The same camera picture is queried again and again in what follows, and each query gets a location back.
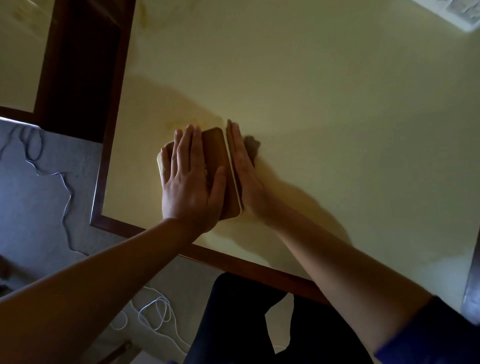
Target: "black pants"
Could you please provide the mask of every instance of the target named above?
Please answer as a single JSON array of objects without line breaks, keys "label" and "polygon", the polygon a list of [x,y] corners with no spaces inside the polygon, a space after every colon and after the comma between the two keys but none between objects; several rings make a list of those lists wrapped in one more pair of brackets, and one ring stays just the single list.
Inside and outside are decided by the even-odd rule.
[{"label": "black pants", "polygon": [[224,273],[215,281],[184,364],[368,363],[357,335],[332,307],[294,298],[290,344],[275,354],[265,314],[286,295]]}]

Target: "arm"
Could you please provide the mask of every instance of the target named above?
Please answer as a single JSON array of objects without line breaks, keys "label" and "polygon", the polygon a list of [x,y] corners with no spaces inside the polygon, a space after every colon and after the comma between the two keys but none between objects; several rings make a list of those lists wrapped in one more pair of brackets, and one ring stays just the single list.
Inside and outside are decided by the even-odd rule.
[{"label": "arm", "polygon": [[219,169],[209,195],[200,129],[177,131],[171,166],[165,149],[162,158],[165,219],[0,300],[2,361],[73,362],[142,286],[216,225],[225,172]]},{"label": "arm", "polygon": [[379,349],[432,295],[273,196],[257,179],[237,124],[232,133],[246,209],[277,233],[367,349]]}]

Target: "forearm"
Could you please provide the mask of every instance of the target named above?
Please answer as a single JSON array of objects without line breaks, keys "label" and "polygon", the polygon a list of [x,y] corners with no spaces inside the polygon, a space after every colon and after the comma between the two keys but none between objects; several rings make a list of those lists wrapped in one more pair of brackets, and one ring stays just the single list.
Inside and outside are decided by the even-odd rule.
[{"label": "forearm", "polygon": [[197,234],[175,220],[93,255],[0,301],[7,362],[77,359],[134,294]]},{"label": "forearm", "polygon": [[431,298],[416,283],[292,208],[276,199],[272,204],[266,223],[369,350],[392,338]]}]

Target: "shirt sleeve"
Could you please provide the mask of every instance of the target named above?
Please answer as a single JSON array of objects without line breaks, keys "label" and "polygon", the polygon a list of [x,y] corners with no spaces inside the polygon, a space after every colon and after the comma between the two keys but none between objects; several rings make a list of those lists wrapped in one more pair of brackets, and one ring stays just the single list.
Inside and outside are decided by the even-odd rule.
[{"label": "shirt sleeve", "polygon": [[433,297],[375,357],[383,364],[479,364],[480,329]]}]

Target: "floor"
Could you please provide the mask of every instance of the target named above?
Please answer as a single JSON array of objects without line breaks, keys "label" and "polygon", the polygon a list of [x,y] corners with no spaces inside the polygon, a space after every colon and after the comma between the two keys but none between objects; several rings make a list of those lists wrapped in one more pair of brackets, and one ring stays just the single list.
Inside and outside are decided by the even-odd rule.
[{"label": "floor", "polygon": [[[0,121],[0,148],[13,126]],[[22,144],[15,137],[0,156],[0,255],[14,266],[15,273],[8,281],[14,289],[84,259],[84,254],[78,252],[91,255],[122,241],[119,236],[89,226],[102,145],[53,133],[45,133],[44,145],[39,167],[50,172],[66,172],[74,190],[66,224],[71,231],[71,247],[77,252],[69,249],[61,226],[68,193],[59,176],[36,176],[33,167],[25,162]],[[34,140],[32,154],[38,146]],[[149,283],[170,300],[179,334],[186,342],[193,341],[212,284],[221,273],[177,257]],[[151,292],[142,290],[133,304],[138,309],[155,298]],[[266,315],[270,338],[278,345],[277,351],[288,344],[292,309],[293,297],[287,295]],[[106,328],[83,355],[82,364],[98,362],[126,339],[163,362],[182,362],[183,355],[171,341],[142,326],[130,306],[125,308],[125,313],[129,319],[127,326],[120,331]],[[154,310],[147,311],[146,315],[152,324],[158,322]],[[121,327],[124,320],[120,315],[114,324]],[[175,335],[171,322],[163,332]]]}]

